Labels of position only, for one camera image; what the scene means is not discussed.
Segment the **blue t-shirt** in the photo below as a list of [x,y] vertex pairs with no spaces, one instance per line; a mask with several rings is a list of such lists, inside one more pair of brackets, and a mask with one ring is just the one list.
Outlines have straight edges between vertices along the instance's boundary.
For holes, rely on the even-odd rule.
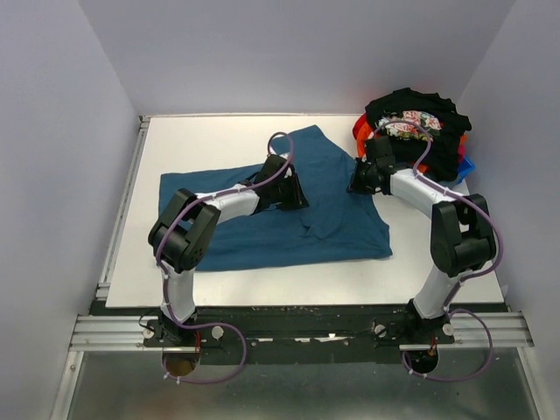
[[[217,226],[197,271],[253,270],[391,256],[389,226],[370,196],[349,193],[354,160],[317,126],[282,136],[272,154],[292,156],[307,208],[267,210]],[[160,179],[159,215],[179,189],[225,190],[258,172],[240,168],[166,173]]]

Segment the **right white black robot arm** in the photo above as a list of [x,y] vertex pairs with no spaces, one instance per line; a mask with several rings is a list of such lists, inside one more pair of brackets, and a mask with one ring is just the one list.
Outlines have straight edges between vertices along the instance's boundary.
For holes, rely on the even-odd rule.
[[433,267],[422,289],[407,303],[402,322],[402,335],[420,343],[447,321],[449,305],[464,278],[496,257],[487,202],[479,194],[450,191],[398,163],[386,136],[368,139],[364,149],[347,190],[395,196],[430,218]]

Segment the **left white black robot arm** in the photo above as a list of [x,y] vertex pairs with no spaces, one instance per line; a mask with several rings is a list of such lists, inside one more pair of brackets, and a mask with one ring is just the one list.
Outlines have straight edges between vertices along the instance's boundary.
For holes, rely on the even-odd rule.
[[234,186],[196,194],[177,190],[148,235],[163,281],[161,311],[168,320],[164,336],[176,346],[187,344],[198,328],[223,328],[224,323],[193,325],[193,278],[218,225],[259,214],[269,207],[281,211],[309,206],[292,156],[270,154],[260,171]]

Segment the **orange t-shirt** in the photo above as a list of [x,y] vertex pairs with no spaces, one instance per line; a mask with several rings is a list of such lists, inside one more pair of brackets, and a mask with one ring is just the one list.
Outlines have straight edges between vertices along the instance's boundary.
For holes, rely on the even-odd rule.
[[[440,180],[450,180],[462,171],[466,158],[466,133],[453,134],[444,131],[445,124],[435,116],[416,111],[406,111],[406,120],[421,125],[432,136],[434,143],[428,155],[418,166],[422,173],[428,172]],[[404,123],[390,124],[376,135],[369,125],[367,116],[362,114],[352,128],[356,141],[357,155],[362,158],[365,153],[365,142],[372,137],[389,136],[391,148],[397,161],[414,164],[426,147],[426,136],[417,128]]]

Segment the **blue plastic bin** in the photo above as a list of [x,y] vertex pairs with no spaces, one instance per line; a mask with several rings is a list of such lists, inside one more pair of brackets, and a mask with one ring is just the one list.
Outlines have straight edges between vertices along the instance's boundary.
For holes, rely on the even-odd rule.
[[455,183],[462,183],[463,180],[475,169],[476,165],[474,164],[474,162],[469,157],[464,157],[458,165],[458,176],[455,180]]

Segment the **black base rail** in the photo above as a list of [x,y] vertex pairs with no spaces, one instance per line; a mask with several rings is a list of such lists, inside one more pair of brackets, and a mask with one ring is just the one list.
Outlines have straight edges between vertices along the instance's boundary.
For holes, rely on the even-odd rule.
[[161,311],[109,310],[80,317],[71,347],[87,352],[146,351],[210,366],[374,362],[403,351],[430,364],[438,350],[483,347],[505,328],[504,304],[455,304],[452,317],[422,321],[408,304],[200,307],[191,329]]

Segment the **aluminium frame profile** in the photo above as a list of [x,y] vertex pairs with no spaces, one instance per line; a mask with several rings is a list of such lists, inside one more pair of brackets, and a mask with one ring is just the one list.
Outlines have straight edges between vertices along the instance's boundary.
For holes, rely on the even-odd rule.
[[[73,330],[71,332],[70,339],[74,337],[74,329],[78,325],[78,320],[80,316],[88,316],[92,304],[97,300],[97,292],[100,288],[108,288],[109,280],[114,264],[113,258],[116,252],[116,248],[120,243],[123,232],[123,224],[126,219],[126,213],[128,212],[130,195],[137,176],[137,169],[141,159],[141,154],[144,147],[144,142],[148,128],[150,126],[151,117],[148,115],[139,115],[137,118],[136,128],[133,131],[134,137],[134,148],[131,155],[131,160],[127,166],[127,171],[125,173],[123,187],[119,190],[120,195],[118,196],[118,207],[115,215],[111,220],[111,236],[108,240],[108,245],[105,248],[101,260],[101,271],[98,275],[94,277],[95,284],[93,289],[89,289],[87,292],[86,306],[84,309],[80,309],[76,316],[73,324]],[[59,386],[56,392],[56,396],[53,401],[50,419],[68,419],[70,411],[72,408],[72,403],[74,399],[74,394],[78,386],[78,382],[81,376],[81,368],[84,362],[85,352],[81,350],[75,350],[72,347],[72,342],[69,342],[67,347],[65,364],[62,370],[62,374],[59,381]]]

